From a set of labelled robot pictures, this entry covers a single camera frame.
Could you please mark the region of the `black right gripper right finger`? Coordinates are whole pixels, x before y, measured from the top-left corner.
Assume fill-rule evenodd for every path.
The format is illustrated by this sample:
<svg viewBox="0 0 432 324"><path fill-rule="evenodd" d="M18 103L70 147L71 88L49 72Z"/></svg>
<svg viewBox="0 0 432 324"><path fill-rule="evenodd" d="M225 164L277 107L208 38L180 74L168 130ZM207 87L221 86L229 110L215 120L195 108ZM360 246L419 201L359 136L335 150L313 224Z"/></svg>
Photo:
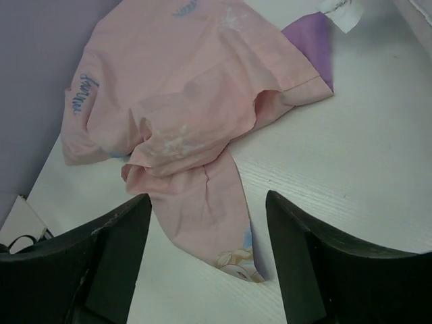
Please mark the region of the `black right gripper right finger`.
<svg viewBox="0 0 432 324"><path fill-rule="evenodd" d="M288 323L430 323L431 253L361 240L275 191L271 247Z"/></svg>

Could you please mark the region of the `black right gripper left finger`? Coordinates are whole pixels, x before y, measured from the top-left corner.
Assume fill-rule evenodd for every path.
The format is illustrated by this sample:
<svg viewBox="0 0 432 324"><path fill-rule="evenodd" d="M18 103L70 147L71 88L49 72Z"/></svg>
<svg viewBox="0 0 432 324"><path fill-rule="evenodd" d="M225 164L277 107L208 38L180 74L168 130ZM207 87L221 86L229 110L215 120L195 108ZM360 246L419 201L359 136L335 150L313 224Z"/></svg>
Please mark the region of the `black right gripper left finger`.
<svg viewBox="0 0 432 324"><path fill-rule="evenodd" d="M151 211L140 194L16 253L1 245L1 322L126 323Z"/></svg>

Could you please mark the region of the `pink printed pillowcase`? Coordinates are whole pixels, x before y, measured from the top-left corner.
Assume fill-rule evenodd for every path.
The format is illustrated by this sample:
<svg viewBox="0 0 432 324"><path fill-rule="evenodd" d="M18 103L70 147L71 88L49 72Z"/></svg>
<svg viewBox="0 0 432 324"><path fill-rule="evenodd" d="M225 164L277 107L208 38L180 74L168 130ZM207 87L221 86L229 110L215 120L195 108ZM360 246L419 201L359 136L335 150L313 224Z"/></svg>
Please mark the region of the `pink printed pillowcase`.
<svg viewBox="0 0 432 324"><path fill-rule="evenodd" d="M249 211L228 145L331 97L301 51L243 1L122 1L98 22L65 91L68 165L124 158L178 248L260 282Z"/></svg>

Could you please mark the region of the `white pillow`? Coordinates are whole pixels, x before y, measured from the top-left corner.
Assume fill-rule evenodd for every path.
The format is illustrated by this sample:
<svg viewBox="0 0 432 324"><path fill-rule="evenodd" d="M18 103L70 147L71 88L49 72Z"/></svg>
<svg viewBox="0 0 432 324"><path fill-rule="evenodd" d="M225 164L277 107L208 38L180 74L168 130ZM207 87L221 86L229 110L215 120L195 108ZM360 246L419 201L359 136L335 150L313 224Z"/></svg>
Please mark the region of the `white pillow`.
<svg viewBox="0 0 432 324"><path fill-rule="evenodd" d="M431 25L431 0L397 0L394 3L407 21Z"/></svg>

